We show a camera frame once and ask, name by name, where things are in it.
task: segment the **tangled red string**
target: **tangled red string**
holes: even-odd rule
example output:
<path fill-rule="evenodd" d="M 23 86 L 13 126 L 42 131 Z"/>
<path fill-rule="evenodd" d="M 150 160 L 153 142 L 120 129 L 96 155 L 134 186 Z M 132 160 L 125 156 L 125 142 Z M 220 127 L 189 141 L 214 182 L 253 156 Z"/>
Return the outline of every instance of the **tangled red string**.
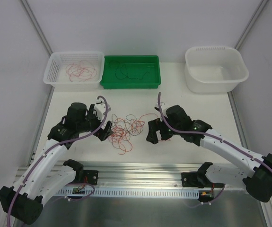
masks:
<path fill-rule="evenodd" d="M 79 61 L 78 64 L 69 64 L 65 70 L 71 82 L 85 82 L 97 75 L 95 66 L 87 60 Z"/>
<path fill-rule="evenodd" d="M 112 131 L 114 133 L 108 137 L 108 140 L 112 143 L 114 148 L 124 151 L 123 154 L 119 153 L 119 155 L 124 155 L 126 152 L 132 150 L 133 146 L 130 142 L 131 136 L 137 136 L 143 132 L 145 121 L 141 121 L 141 118 L 149 114 L 158 117 L 155 113 L 142 115 L 139 119 L 133 114 L 127 115 L 125 119 L 118 118 L 115 114 L 112 115 Z"/>

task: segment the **green basket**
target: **green basket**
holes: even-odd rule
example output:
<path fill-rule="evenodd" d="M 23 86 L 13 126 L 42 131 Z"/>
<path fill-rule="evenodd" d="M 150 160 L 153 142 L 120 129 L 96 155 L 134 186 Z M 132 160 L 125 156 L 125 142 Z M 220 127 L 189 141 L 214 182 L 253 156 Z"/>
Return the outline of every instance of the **green basket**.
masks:
<path fill-rule="evenodd" d="M 155 55 L 105 56 L 104 89 L 158 88 L 161 84 L 159 57 Z"/>

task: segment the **purple cable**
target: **purple cable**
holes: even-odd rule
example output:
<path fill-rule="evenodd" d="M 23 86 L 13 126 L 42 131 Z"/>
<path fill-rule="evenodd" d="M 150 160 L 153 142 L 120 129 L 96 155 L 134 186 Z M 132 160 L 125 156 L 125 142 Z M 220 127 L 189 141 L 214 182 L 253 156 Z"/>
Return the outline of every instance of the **purple cable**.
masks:
<path fill-rule="evenodd" d="M 172 126 L 169 125 L 169 123 L 167 122 L 167 120 L 165 119 L 165 117 L 164 117 L 164 115 L 163 115 L 160 100 L 161 100 L 161 92 L 159 92 L 159 94 L 158 94 L 158 107 L 159 107 L 159 112 L 160 112 L 160 114 L 161 114 L 161 117 L 162 117 L 164 123 L 167 125 L 167 127 L 168 127 L 170 130 L 172 130 L 172 131 L 174 131 L 174 132 L 177 132 L 177 133 L 183 133 L 183 134 L 200 134 L 200 135 L 209 136 L 209 137 L 212 137 L 212 138 L 214 138 L 214 139 L 216 139 L 216 140 L 222 141 L 223 143 L 226 143 L 227 145 L 229 145 L 229 146 L 232 147 L 233 149 L 239 151 L 241 154 L 243 154 L 243 155 L 249 157 L 250 159 L 252 159 L 252 160 L 258 162 L 259 164 L 263 165 L 263 166 L 264 166 L 267 170 L 269 170 L 269 172 L 271 172 L 271 174 L 272 174 L 272 169 L 271 169 L 268 165 L 266 165 L 264 162 L 260 161 L 260 160 L 257 159 L 257 158 L 254 158 L 252 155 L 250 155 L 250 154 L 248 154 L 248 153 L 242 151 L 240 148 L 238 148 L 238 147 L 235 146 L 234 144 L 232 144 L 232 143 L 230 143 L 230 142 L 228 142 L 228 141 L 226 141 L 226 140 L 222 140 L 221 137 L 214 136 L 214 135 L 211 135 L 211 134 L 209 134 L 209 133 L 200 132 L 200 131 L 181 131 L 181 130 L 174 129 Z"/>
<path fill-rule="evenodd" d="M 212 204 L 213 202 L 215 202 L 219 197 L 220 195 L 224 192 L 224 188 L 225 188 L 225 185 L 223 186 L 223 188 L 221 189 L 221 191 L 219 192 L 218 195 L 216 195 L 216 197 L 212 200 L 212 201 L 209 201 L 209 202 L 204 202 L 204 203 L 198 203 L 197 205 L 194 205 L 194 206 L 188 206 L 187 204 L 185 204 L 185 206 L 187 206 L 188 208 L 197 208 L 201 205 L 205 205 L 205 204 Z"/>
<path fill-rule="evenodd" d="M 104 101 L 104 103 L 105 103 L 105 109 L 106 109 L 106 111 L 105 111 L 104 118 L 103 118 L 101 124 L 98 126 L 98 128 L 96 128 L 94 131 L 92 131 L 91 133 L 89 133 L 89 134 L 87 134 L 87 135 L 85 135 L 85 136 L 82 136 L 82 137 L 79 137 L 79 138 L 75 138 L 75 139 L 65 140 L 65 141 L 56 143 L 56 144 L 54 144 L 53 146 L 51 146 L 50 148 L 48 148 L 48 149 L 45 151 L 45 154 L 48 154 L 53 148 L 55 148 L 55 147 L 58 146 L 58 145 L 62 145 L 62 144 L 65 144 L 65 143 L 70 143 L 70 142 L 75 142 L 75 141 L 78 141 L 78 140 L 82 140 L 82 139 L 84 139 L 84 138 L 87 138 L 87 137 L 89 137 L 89 136 L 95 134 L 95 133 L 103 126 L 103 124 L 105 123 L 106 118 L 107 118 L 108 104 L 107 104 L 106 99 L 105 99 L 103 96 L 98 96 L 97 99 L 99 99 L 99 98 L 103 99 L 103 101 Z M 41 157 L 38 159 L 38 161 L 33 165 L 33 167 L 32 167 L 32 168 L 30 169 L 30 171 L 27 173 L 27 175 L 26 175 L 26 177 L 24 178 L 24 180 L 22 181 L 22 183 L 26 183 L 26 181 L 27 181 L 27 179 L 29 178 L 29 176 L 31 175 L 31 173 L 34 171 L 34 169 L 37 167 L 37 165 L 41 162 L 41 160 L 42 160 L 43 158 L 44 158 L 44 157 L 41 156 Z M 15 193 L 15 195 L 14 195 L 14 197 L 13 197 L 13 199 L 12 199 L 11 204 L 9 205 L 8 217 L 7 217 L 7 226 L 8 226 L 8 227 L 11 227 L 11 223 L 10 223 L 11 215 L 10 215 L 10 214 L 11 214 L 11 212 L 12 212 L 13 205 L 14 205 L 14 203 L 15 203 L 15 201 L 16 201 L 16 198 L 17 198 L 19 192 L 21 191 L 22 187 L 23 187 L 22 185 L 19 186 L 19 188 L 17 189 L 17 192 Z"/>

